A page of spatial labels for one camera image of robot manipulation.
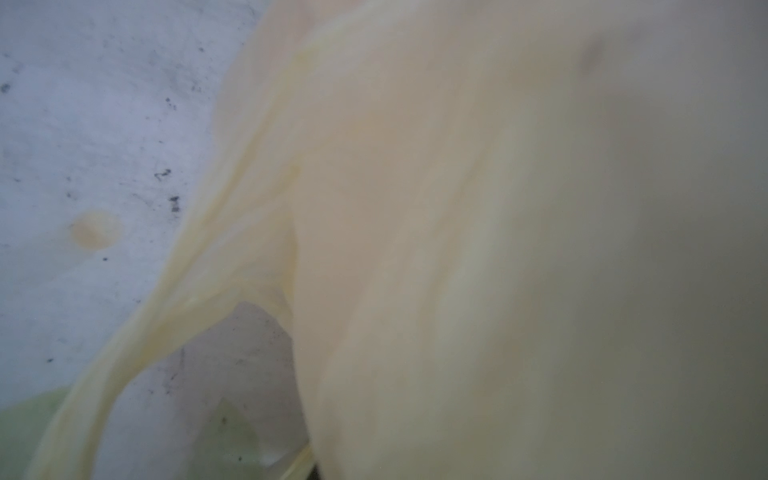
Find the cream printed plastic bag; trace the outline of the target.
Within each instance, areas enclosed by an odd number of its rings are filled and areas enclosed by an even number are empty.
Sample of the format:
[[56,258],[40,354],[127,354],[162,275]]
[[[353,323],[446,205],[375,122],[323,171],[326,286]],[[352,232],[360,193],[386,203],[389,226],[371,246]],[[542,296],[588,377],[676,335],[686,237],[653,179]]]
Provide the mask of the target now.
[[242,302],[327,479],[766,477],[765,2],[273,1],[213,132],[29,478]]

